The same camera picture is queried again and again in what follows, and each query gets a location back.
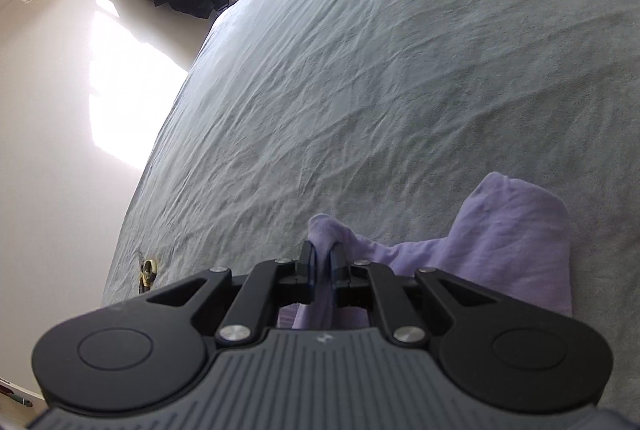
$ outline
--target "purple cloth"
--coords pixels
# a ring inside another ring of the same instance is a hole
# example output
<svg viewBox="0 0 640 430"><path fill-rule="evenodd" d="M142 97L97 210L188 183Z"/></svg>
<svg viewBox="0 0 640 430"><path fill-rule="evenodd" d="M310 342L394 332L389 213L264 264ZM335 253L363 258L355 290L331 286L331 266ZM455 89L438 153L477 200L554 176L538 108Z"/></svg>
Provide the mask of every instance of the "purple cloth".
<svg viewBox="0 0 640 430"><path fill-rule="evenodd" d="M449 235L386 247L330 216L308 223L318 252L316 301L281 310L280 325L324 329L367 326L366 312L331 305L329 250L345 246L349 261L368 259L412 276L433 266L525 302L571 315L569 216L564 203L539 186L491 172L464 201Z"/></svg>

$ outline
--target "metal rivet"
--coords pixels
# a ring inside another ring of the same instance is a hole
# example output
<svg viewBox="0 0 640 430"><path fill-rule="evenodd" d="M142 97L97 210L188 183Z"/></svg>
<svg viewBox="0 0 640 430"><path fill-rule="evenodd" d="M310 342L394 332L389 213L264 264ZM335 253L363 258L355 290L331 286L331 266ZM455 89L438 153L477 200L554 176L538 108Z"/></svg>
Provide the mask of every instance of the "metal rivet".
<svg viewBox="0 0 640 430"><path fill-rule="evenodd" d="M227 342L240 342L251 336L251 329L244 325L227 325L218 334Z"/></svg>
<svg viewBox="0 0 640 430"><path fill-rule="evenodd" d="M413 325L399 327L394 331L394 338L405 344L415 344L425 336L427 334L422 329Z"/></svg>

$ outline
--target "bed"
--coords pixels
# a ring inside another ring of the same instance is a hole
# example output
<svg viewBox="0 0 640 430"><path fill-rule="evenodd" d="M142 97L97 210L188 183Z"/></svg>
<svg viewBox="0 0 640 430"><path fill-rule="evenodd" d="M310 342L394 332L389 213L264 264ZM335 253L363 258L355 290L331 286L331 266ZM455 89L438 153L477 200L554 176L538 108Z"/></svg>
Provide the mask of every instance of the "bed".
<svg viewBox="0 0 640 430"><path fill-rule="evenodd" d="M241 0L215 23L127 211L104 303L296 257L334 215L386 244L446 235L493 170L572 216L574 315L640 418L640 0Z"/></svg>

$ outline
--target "black round pad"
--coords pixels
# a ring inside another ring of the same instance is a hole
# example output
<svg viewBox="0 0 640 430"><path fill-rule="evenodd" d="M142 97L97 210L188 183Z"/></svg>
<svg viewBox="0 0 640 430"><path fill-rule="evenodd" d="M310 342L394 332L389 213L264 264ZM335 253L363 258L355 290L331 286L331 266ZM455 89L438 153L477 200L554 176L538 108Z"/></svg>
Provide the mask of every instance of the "black round pad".
<svg viewBox="0 0 640 430"><path fill-rule="evenodd" d="M558 365L566 356L564 342L539 329L514 329L494 340L498 359L519 370L545 370Z"/></svg>
<svg viewBox="0 0 640 430"><path fill-rule="evenodd" d="M46 399L71 410L123 413L177 394L207 358L181 311L140 297L54 327L31 360Z"/></svg>
<svg viewBox="0 0 640 430"><path fill-rule="evenodd" d="M87 336L78 347L80 359L98 370L125 370L140 365L154 344L145 333L133 329L105 329Z"/></svg>
<svg viewBox="0 0 640 430"><path fill-rule="evenodd" d="M477 400L530 414L599 400L613 360L590 327L513 299L461 309L456 318L438 357L444 373Z"/></svg>

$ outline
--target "floor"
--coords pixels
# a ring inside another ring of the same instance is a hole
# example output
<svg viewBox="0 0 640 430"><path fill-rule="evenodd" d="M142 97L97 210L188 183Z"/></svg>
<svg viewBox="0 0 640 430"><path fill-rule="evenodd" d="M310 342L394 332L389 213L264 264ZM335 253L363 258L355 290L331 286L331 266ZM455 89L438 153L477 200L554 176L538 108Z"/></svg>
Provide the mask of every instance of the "floor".
<svg viewBox="0 0 640 430"><path fill-rule="evenodd" d="M95 309L154 139L210 28L145 0L0 10L0 376Z"/></svg>

